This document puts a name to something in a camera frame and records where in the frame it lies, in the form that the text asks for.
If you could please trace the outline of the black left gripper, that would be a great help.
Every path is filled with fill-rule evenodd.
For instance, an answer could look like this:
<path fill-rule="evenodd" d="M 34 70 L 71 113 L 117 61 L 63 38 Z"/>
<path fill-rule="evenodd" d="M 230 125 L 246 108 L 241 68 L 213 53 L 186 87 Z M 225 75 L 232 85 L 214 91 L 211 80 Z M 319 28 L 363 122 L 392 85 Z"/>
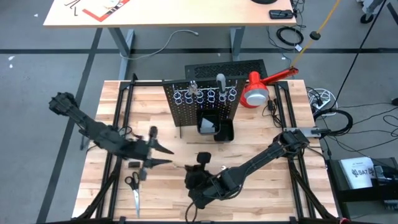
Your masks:
<path fill-rule="evenodd" d="M 172 151 L 161 146 L 157 140 L 158 129 L 151 126 L 149 129 L 149 140 L 143 140 L 142 136 L 138 136 L 136 140 L 125 139 L 123 149 L 126 151 L 126 157 L 142 161 L 139 168 L 139 179 L 145 181 L 147 179 L 147 169 L 152 169 L 155 166 L 171 163 L 168 159 L 154 159 L 152 158 L 151 149 L 163 152 L 166 154 L 174 154 Z"/>

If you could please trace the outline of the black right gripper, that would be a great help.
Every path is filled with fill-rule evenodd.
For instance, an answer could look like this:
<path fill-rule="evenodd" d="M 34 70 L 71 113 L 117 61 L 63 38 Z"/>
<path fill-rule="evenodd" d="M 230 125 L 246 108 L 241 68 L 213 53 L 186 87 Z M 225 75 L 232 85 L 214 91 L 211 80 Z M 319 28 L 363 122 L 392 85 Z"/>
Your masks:
<path fill-rule="evenodd" d="M 199 152 L 197 165 L 185 165 L 185 187 L 188 196 L 192 199 L 196 208 L 204 209 L 214 200 L 224 200 L 224 183 L 221 175 L 223 170 L 217 174 L 211 174 L 205 169 L 211 160 L 209 152 Z"/>

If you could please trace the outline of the black metal peg board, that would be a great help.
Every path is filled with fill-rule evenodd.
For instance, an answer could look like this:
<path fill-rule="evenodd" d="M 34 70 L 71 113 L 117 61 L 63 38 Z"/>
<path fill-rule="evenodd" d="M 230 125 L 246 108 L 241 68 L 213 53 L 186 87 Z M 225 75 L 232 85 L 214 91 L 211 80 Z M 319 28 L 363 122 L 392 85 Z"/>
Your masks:
<path fill-rule="evenodd" d="M 204 102 L 198 104 L 196 95 L 192 95 L 193 103 L 186 104 L 184 94 L 188 90 L 189 82 L 195 80 L 198 90 L 204 94 Z M 215 78 L 196 78 L 188 80 L 164 80 L 162 86 L 167 97 L 169 108 L 176 126 L 195 126 L 197 124 L 197 110 L 216 109 L 220 112 L 221 119 L 233 119 L 239 105 L 239 99 L 246 84 L 246 78 L 242 76 L 226 77 L 226 101 L 219 101 L 219 89 Z M 233 102 L 228 101 L 229 89 L 235 87 L 237 91 L 236 99 Z M 207 92 L 212 89 L 215 95 L 215 102 L 207 101 Z M 179 91 L 182 95 L 182 104 L 176 105 L 173 98 L 174 91 Z"/>

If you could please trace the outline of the large black plastic bin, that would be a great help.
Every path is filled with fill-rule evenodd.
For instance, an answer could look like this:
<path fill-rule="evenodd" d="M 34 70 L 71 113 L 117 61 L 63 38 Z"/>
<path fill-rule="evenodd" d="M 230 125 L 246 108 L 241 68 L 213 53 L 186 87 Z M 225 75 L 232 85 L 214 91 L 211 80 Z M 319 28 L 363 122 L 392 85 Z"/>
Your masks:
<path fill-rule="evenodd" d="M 220 112 L 216 109 L 197 110 L 197 131 L 201 135 L 216 135 L 220 131 Z"/>

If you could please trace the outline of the small black plastic bin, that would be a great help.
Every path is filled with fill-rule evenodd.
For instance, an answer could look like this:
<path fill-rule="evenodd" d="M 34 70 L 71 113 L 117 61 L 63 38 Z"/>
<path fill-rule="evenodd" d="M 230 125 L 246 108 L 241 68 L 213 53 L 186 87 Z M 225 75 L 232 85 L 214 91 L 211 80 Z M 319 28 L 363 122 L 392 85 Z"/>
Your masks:
<path fill-rule="evenodd" d="M 220 124 L 220 131 L 214 135 L 216 142 L 231 142 L 234 140 L 234 126 L 232 119 L 223 119 Z"/>

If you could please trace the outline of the black perforated metal panel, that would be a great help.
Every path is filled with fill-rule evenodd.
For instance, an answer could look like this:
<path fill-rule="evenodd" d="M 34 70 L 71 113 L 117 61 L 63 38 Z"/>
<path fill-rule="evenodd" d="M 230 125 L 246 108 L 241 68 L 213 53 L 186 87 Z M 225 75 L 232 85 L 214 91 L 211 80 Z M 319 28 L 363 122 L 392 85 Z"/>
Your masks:
<path fill-rule="evenodd" d="M 185 78 L 212 78 L 219 73 L 226 77 L 247 76 L 250 72 L 258 72 L 261 78 L 268 77 L 262 59 L 185 66 Z"/>

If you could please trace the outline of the red desk lamp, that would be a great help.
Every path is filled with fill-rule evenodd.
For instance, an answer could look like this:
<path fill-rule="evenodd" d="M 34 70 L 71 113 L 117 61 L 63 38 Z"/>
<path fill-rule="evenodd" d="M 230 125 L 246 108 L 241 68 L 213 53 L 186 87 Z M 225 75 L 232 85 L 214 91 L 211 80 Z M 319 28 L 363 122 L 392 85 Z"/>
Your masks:
<path fill-rule="evenodd" d="M 261 106 L 269 97 L 267 85 L 287 77 L 292 77 L 298 74 L 298 72 L 297 68 L 290 67 L 267 78 L 261 78 L 260 73 L 257 71 L 250 72 L 248 75 L 249 83 L 243 89 L 239 100 L 240 104 L 245 108 L 257 108 Z"/>

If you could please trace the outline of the white power strip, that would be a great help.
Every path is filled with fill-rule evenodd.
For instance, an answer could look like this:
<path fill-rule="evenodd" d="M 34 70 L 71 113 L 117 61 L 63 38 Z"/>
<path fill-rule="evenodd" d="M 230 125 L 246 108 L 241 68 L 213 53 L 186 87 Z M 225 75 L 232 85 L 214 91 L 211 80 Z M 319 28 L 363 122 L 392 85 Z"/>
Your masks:
<path fill-rule="evenodd" d="M 316 109 L 316 110 L 321 110 L 324 106 L 326 106 L 330 101 L 329 100 L 323 100 L 323 99 L 317 99 L 315 98 L 314 101 L 311 103 L 311 105 Z"/>

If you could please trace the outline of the light wooden desk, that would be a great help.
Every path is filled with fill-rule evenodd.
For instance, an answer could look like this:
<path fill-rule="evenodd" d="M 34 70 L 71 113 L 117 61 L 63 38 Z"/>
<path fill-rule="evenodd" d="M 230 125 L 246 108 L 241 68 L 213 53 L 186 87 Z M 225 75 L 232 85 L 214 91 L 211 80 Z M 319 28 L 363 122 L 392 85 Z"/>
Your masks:
<path fill-rule="evenodd" d="M 137 26 L 157 27 L 229 27 L 232 59 L 239 60 L 241 43 L 247 26 L 295 25 L 296 19 L 271 19 L 269 11 L 292 9 L 290 0 L 277 0 L 273 4 L 257 4 L 251 0 L 130 0 L 103 22 L 82 12 L 84 0 L 75 7 L 65 4 L 73 0 L 53 0 L 45 27 L 105 28 L 109 30 L 119 54 L 121 67 L 118 78 L 128 77 L 129 56 Z"/>

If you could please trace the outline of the red and white paper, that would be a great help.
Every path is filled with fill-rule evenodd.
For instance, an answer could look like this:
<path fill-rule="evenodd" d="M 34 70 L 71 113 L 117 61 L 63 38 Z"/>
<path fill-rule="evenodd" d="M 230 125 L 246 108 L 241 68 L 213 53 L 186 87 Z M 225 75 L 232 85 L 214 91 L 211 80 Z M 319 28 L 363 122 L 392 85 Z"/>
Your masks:
<path fill-rule="evenodd" d="M 84 0 L 82 12 L 98 22 L 103 22 L 129 1 L 130 0 Z"/>

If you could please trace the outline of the white labelled box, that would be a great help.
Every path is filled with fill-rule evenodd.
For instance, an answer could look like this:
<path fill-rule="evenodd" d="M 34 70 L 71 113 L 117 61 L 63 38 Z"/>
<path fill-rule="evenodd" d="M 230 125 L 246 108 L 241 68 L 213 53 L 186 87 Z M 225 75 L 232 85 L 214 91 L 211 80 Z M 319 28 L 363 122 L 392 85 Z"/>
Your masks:
<path fill-rule="evenodd" d="M 339 160 L 343 174 L 350 189 L 372 187 L 372 180 L 376 178 L 374 164 L 368 157 L 357 157 Z"/>

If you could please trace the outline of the black storage cart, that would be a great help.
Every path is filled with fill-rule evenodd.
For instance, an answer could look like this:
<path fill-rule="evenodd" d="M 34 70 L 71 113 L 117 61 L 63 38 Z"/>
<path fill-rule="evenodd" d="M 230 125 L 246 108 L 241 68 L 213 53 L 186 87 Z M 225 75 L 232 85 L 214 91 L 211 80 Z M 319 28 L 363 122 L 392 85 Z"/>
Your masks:
<path fill-rule="evenodd" d="M 333 196 L 339 212 L 350 217 L 349 205 L 376 206 L 376 211 L 398 212 L 398 163 L 392 157 L 372 159 L 376 178 L 373 186 L 362 189 L 350 189 L 338 160 L 327 160 L 326 167 L 330 178 Z"/>

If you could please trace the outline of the flat black device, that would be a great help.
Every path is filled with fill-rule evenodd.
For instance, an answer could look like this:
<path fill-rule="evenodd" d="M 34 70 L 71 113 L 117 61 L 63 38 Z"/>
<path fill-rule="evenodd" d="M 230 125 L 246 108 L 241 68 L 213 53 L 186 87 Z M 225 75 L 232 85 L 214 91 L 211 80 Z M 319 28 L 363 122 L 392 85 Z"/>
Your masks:
<path fill-rule="evenodd" d="M 289 9 L 286 10 L 274 9 L 269 11 L 269 16 L 271 19 L 292 19 L 294 17 L 294 14 Z"/>

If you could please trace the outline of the grey office chair base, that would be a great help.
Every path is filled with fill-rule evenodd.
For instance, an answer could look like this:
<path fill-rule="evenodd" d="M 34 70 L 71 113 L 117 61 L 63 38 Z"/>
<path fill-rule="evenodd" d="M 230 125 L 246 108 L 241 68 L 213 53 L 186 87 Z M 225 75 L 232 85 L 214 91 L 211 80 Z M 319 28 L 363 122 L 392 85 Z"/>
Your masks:
<path fill-rule="evenodd" d="M 364 14 L 360 18 L 360 23 L 368 24 L 373 19 L 374 16 L 380 11 L 381 4 L 384 0 L 356 0 L 362 4 L 362 11 Z"/>

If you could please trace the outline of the black aluminium table frame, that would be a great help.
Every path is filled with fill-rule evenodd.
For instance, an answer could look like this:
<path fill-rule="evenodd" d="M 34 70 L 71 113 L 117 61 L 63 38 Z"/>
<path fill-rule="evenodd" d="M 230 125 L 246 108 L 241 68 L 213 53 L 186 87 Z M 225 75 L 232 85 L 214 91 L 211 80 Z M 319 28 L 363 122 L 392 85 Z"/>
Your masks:
<path fill-rule="evenodd" d="M 217 201 L 203 210 L 190 206 L 184 184 L 184 165 L 193 164 L 200 151 L 211 153 L 209 168 L 216 172 L 224 164 L 235 166 L 264 150 L 279 134 L 272 118 L 261 108 L 239 107 L 234 116 L 234 140 L 215 143 L 211 136 L 201 136 L 195 127 L 174 125 L 167 97 L 160 82 L 137 81 L 132 90 L 129 124 L 133 131 L 146 135 L 151 126 L 159 129 L 161 144 L 174 154 L 171 163 L 148 172 L 141 191 L 140 218 L 136 216 L 133 193 L 120 180 L 114 215 L 108 217 L 110 198 L 104 198 L 100 218 L 82 219 L 81 214 L 100 191 L 106 152 L 91 149 L 85 159 L 83 174 L 73 211 L 73 224 L 290 224 L 297 216 L 287 160 L 274 160 L 251 175 L 235 199 Z"/>

